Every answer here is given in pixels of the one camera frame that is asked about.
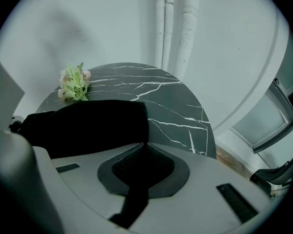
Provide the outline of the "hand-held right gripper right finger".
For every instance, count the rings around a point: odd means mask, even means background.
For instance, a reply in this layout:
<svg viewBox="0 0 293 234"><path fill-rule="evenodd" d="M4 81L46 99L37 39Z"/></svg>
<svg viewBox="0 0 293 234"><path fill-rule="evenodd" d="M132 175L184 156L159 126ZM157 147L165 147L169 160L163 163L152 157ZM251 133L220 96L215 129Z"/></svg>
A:
<svg viewBox="0 0 293 234"><path fill-rule="evenodd" d="M186 184L173 196L151 199L131 226L138 234L220 234L241 225L217 186L230 184L257 212L270 205L256 185L216 159L155 144L182 159L190 170Z"/></svg>

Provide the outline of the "thick white wall pipe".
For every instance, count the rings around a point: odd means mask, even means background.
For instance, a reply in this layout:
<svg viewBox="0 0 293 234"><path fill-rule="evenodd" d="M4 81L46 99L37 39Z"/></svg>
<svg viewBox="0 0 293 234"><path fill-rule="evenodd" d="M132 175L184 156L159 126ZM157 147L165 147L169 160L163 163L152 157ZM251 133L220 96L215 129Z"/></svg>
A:
<svg viewBox="0 0 293 234"><path fill-rule="evenodd" d="M182 80L188 66L196 32L199 0L183 0L182 26L173 75Z"/></svg>

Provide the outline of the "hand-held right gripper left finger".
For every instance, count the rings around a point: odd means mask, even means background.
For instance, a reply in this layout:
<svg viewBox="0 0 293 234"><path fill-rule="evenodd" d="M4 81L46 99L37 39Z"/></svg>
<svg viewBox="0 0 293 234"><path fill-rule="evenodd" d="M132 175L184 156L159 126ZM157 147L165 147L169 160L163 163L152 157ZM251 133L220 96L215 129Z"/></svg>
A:
<svg viewBox="0 0 293 234"><path fill-rule="evenodd" d="M55 158L53 165L70 190L91 210L117 226L129 229L147 206L139 164L142 144Z"/></svg>

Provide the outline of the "pink artificial flower bouquet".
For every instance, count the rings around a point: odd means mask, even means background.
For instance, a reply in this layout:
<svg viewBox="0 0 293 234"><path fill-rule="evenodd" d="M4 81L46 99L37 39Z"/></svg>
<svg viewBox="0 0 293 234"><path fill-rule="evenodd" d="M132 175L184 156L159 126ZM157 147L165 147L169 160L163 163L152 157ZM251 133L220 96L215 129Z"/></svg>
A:
<svg viewBox="0 0 293 234"><path fill-rule="evenodd" d="M61 70L59 79L60 88L58 97L61 100L88 101L86 94L90 84L91 73L83 69L84 63L77 66L68 66Z"/></svg>

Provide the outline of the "frosted glass window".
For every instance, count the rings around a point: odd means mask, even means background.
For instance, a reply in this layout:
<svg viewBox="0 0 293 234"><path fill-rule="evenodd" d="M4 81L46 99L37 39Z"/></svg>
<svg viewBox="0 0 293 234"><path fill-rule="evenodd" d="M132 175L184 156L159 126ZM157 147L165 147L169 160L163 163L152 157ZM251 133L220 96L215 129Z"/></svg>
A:
<svg viewBox="0 0 293 234"><path fill-rule="evenodd" d="M293 130L293 91L286 94L277 78L256 105L231 130L257 154Z"/></svg>

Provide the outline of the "black cloth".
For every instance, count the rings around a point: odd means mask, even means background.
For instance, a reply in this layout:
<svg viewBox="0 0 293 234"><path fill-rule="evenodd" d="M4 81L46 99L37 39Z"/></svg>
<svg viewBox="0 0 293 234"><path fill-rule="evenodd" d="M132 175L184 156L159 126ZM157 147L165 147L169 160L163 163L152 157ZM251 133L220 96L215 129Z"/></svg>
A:
<svg viewBox="0 0 293 234"><path fill-rule="evenodd" d="M50 158L86 155L142 143L126 167L129 193L123 208L110 220L129 228L147 206L148 189L143 179L149 162L149 127L143 102L76 102L57 111L30 114L17 133L32 146L45 148Z"/></svg>

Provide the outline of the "thin white wall pipe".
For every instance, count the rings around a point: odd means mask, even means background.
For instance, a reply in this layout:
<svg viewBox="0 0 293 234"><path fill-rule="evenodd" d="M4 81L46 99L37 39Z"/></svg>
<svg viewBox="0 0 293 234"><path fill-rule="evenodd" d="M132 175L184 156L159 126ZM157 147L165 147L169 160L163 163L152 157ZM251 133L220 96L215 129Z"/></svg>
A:
<svg viewBox="0 0 293 234"><path fill-rule="evenodd" d="M171 48L171 37L173 30L174 0L165 0L165 30L162 69L168 70L169 55Z"/></svg>
<svg viewBox="0 0 293 234"><path fill-rule="evenodd" d="M155 59L157 68L162 68L164 31L165 31L165 2L166 0L155 0L156 12L156 38L155 38Z"/></svg>

